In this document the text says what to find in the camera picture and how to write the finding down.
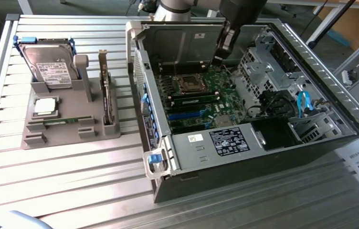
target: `circuit board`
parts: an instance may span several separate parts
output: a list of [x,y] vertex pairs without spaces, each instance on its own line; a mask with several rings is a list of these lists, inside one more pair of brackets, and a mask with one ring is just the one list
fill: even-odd
[[225,69],[159,76],[156,83],[173,134],[236,125],[243,120],[243,101]]

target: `hard drive label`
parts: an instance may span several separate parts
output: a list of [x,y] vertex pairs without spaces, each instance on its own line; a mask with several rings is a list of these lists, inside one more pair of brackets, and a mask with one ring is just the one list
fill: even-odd
[[219,156],[237,154],[249,151],[239,127],[209,132],[213,146]]
[[48,85],[70,83],[68,67],[64,62],[37,63],[41,77]]

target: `white sticker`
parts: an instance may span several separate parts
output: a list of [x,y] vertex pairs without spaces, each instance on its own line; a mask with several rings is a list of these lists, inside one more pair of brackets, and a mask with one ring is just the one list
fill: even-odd
[[205,37],[204,33],[196,33],[195,34],[195,39],[203,39]]
[[37,63],[41,77],[48,85],[70,83],[68,67],[64,62]]
[[197,142],[197,141],[203,141],[204,138],[203,138],[203,135],[201,134],[188,135],[188,140],[189,140],[189,142]]

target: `slatted metal surface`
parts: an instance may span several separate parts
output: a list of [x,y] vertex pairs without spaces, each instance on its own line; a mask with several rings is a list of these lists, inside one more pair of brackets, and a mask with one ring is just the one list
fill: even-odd
[[21,16],[8,38],[73,37],[98,75],[108,50],[122,136],[21,150],[30,73],[10,43],[0,71],[0,211],[18,210],[54,229],[359,228],[359,182],[335,154],[312,164],[161,204],[144,175],[124,24],[141,17]]

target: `blue pcie slot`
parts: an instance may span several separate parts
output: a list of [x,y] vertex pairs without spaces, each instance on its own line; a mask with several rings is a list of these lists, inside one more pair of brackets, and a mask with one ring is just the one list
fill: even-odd
[[179,113],[179,114],[169,114],[168,115],[168,120],[179,120],[184,118],[197,118],[201,116],[201,112],[195,111],[195,112],[187,112],[187,113]]

